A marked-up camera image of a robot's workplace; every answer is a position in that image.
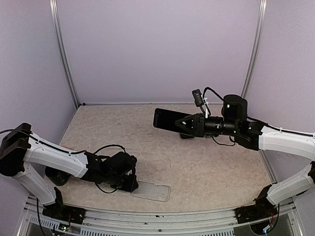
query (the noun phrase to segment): black round object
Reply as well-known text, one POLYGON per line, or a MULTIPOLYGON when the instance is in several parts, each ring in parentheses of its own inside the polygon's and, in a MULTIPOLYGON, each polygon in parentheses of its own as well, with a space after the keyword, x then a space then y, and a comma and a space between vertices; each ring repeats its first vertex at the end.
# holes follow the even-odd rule
POLYGON ((63 186, 65 183, 67 183, 69 177, 71 174, 56 170, 51 167, 45 168, 45 175, 51 180, 52 183, 54 183, 56 186, 63 186))

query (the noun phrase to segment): white wall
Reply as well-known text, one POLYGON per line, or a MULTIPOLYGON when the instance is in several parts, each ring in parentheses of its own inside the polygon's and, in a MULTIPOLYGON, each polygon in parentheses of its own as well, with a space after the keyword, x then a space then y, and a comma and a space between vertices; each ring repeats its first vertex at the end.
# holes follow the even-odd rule
MULTIPOLYGON (((75 108, 49 1, 0 1, 0 32, 0 130, 28 122, 32 131, 58 142, 75 108)), ((0 176, 0 235, 14 235, 27 196, 16 181, 0 176)))
POLYGON ((220 94, 240 94, 259 3, 59 0, 80 101, 193 102, 191 91, 206 86, 220 94))
MULTIPOLYGON (((268 0, 265 24, 248 94, 249 116, 278 127, 315 132, 315 3, 268 0)), ((278 181, 310 163, 267 152, 278 181)), ((315 232, 315 190, 294 198, 307 236, 315 232)))

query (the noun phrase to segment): beige marbled surface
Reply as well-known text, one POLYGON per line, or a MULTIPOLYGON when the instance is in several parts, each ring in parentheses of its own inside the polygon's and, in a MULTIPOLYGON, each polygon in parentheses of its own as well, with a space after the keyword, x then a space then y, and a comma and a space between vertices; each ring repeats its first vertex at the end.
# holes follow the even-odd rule
MULTIPOLYGON (((235 207, 252 203, 270 184, 256 151, 218 146, 211 139, 181 140, 179 134, 153 127, 155 108, 198 113, 194 105, 81 106, 61 145, 95 151, 107 144, 123 145, 137 157, 137 179, 171 187, 168 202, 156 202, 117 191, 100 192, 93 183, 70 178, 58 187, 65 203, 99 209, 137 212, 182 212, 235 207)), ((221 106, 212 106, 220 115, 221 106)), ((229 143, 227 137, 218 142, 229 143)), ((113 155, 108 148, 100 152, 113 155)))

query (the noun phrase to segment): smartphone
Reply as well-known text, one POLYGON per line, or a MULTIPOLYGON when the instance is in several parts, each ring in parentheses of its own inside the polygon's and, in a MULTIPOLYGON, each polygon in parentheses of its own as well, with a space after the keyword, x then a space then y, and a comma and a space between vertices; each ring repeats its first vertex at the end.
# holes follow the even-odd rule
POLYGON ((183 129, 175 125, 175 121, 190 115, 191 114, 156 108, 154 112, 153 126, 159 129, 165 129, 168 131, 190 135, 190 133, 184 131, 183 129))

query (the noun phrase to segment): vertical metal post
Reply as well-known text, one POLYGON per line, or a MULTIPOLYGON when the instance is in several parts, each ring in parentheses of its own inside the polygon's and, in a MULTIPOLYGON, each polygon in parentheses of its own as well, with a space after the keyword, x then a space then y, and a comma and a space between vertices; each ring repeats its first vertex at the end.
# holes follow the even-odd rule
POLYGON ((245 79, 245 83, 244 83, 242 94, 241 94, 242 98, 246 98, 248 90, 250 88, 252 74, 254 71, 254 67, 255 67, 255 63, 256 63, 257 55, 258 55, 258 48, 259 48, 262 28, 263 28, 263 24, 265 20, 266 8, 267 8, 267 0, 260 0, 258 21, 257 21, 255 38, 254 38, 254 45, 252 48, 251 59, 250 59, 250 63, 247 69, 246 79, 245 79))
POLYGON ((65 73, 66 80, 67 80, 67 83, 68 83, 68 86, 70 89, 73 103, 74 103, 76 109, 78 109, 80 106, 80 102, 79 102, 79 98, 77 95, 77 91, 76 91, 75 86, 74 86, 74 82, 72 80, 68 60, 67 60, 65 49, 64 49, 63 36, 62 36, 61 26, 60 26, 60 21, 59 21, 59 16, 58 16, 57 1, 56 0, 49 0, 49 3, 50 3, 51 15, 52 15, 54 26, 55 26, 55 32, 56 32, 56 36, 57 36, 59 52, 60 52, 61 59, 63 62, 64 73, 65 73))

